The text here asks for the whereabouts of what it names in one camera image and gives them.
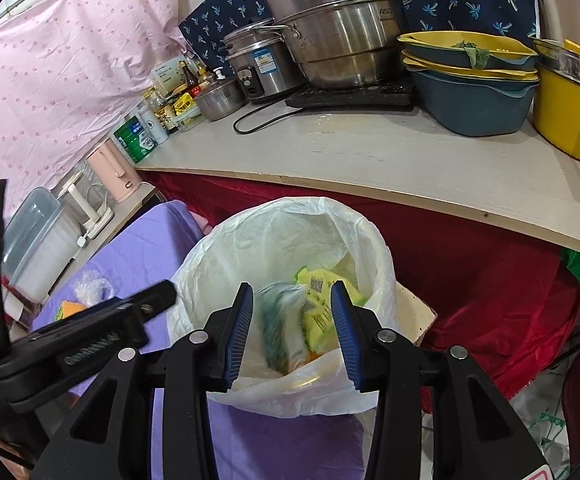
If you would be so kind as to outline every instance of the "plastic storage box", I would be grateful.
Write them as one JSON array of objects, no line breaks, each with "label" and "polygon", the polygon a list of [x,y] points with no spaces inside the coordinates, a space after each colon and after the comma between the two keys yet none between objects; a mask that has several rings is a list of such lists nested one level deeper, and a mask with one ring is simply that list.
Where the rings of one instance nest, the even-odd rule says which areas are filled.
[{"label": "plastic storage box", "polygon": [[80,237],[70,210],[36,187],[6,227],[1,272],[29,300],[42,303],[77,253]]}]

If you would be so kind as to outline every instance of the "power cord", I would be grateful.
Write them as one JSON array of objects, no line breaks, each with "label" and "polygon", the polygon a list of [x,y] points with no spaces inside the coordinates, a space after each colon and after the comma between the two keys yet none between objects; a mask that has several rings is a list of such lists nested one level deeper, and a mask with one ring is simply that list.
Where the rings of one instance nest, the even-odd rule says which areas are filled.
[{"label": "power cord", "polygon": [[282,101],[284,98],[286,98],[286,95],[281,96],[278,99],[275,99],[274,101],[263,105],[259,108],[255,108],[254,110],[248,112],[247,114],[245,114],[244,116],[240,117],[239,119],[237,119],[236,121],[234,121],[234,124],[232,125],[232,128],[234,129],[234,131],[239,134],[239,135],[248,135],[248,134],[253,134],[254,132],[257,132],[259,130],[262,130],[263,128],[265,128],[266,126],[269,126],[272,123],[276,123],[276,121],[280,121],[281,119],[284,119],[286,117],[290,117],[293,115],[298,114],[299,112],[302,112],[304,110],[304,108],[297,108],[296,110],[293,110],[292,112],[288,112],[286,114],[282,114],[279,116],[276,116],[272,119],[270,119],[269,121],[266,121],[263,124],[259,124],[259,126],[255,126],[254,128],[250,129],[250,130],[240,130],[238,129],[237,125],[243,121],[244,119],[247,119],[248,117],[256,114],[257,112],[260,112],[261,110],[265,110],[266,108],[269,108],[272,105],[276,105],[279,101]]}]

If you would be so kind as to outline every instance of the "yellow bowl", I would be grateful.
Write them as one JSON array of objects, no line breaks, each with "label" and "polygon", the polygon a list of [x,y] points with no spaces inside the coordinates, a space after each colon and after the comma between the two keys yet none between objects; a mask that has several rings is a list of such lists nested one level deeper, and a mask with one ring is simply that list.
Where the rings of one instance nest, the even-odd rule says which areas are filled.
[{"label": "yellow bowl", "polygon": [[410,32],[399,36],[402,43],[424,44],[436,48],[462,51],[458,46],[461,41],[475,43],[479,48],[486,48],[491,54],[499,57],[516,59],[525,56],[537,56],[537,53],[520,41],[506,36],[493,36],[482,32],[467,32],[465,30],[428,30]]},{"label": "yellow bowl", "polygon": [[521,70],[474,70],[473,68],[460,68],[456,66],[432,63],[412,56],[407,50],[403,51],[403,63],[410,70],[436,70],[446,74],[458,75],[474,79],[508,79],[514,81],[538,81],[538,72],[523,72]]}]

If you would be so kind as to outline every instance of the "rice cooker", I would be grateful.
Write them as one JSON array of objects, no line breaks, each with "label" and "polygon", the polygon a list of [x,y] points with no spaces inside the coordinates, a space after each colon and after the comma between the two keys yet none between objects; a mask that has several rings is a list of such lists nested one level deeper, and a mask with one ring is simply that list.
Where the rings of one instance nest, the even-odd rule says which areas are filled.
[{"label": "rice cooker", "polygon": [[279,32],[259,30],[273,19],[252,23],[231,32],[223,42],[228,61],[249,101],[268,101],[282,97],[305,83],[299,66],[292,59]]}]

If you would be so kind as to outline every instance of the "pot lid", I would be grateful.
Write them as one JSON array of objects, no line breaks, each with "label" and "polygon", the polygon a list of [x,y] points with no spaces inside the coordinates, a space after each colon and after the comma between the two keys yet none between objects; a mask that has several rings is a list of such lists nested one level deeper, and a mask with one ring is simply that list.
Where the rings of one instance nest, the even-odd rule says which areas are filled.
[{"label": "pot lid", "polygon": [[580,85],[580,46],[567,40],[561,44],[537,38],[534,39],[534,46],[542,67]]},{"label": "pot lid", "polygon": [[237,30],[235,30],[235,31],[231,32],[230,34],[228,34],[227,36],[225,36],[223,38],[223,42],[225,44],[228,44],[229,41],[234,41],[237,38],[240,38],[241,36],[245,36],[246,34],[251,34],[252,29],[255,27],[258,27],[259,25],[271,25],[274,20],[275,20],[274,18],[268,18],[266,20],[261,20],[260,22],[250,23],[249,25],[246,25],[245,27],[238,28]]},{"label": "pot lid", "polygon": [[204,88],[202,91],[200,91],[196,95],[196,98],[195,99],[199,99],[199,97],[203,97],[203,96],[206,96],[208,94],[211,94],[215,90],[221,89],[224,86],[231,85],[231,84],[233,84],[236,81],[236,79],[237,79],[236,76],[227,77],[225,79],[217,79],[213,83],[210,83],[210,85],[207,86],[206,88]]}]

